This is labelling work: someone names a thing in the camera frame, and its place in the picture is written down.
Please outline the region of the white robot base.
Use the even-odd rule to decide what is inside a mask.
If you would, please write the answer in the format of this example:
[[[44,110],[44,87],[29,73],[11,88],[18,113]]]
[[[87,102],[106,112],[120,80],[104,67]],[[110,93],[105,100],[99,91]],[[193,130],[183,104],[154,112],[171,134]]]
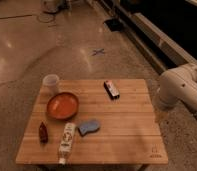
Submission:
[[[41,9],[45,13],[54,14],[68,7],[68,0],[41,0]]]

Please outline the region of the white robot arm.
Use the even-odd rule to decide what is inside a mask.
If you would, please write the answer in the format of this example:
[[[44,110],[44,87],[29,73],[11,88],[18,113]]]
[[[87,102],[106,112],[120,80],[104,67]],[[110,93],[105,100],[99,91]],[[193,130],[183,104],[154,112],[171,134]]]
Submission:
[[[162,110],[172,109],[183,101],[197,111],[197,65],[187,63],[163,72],[155,98]]]

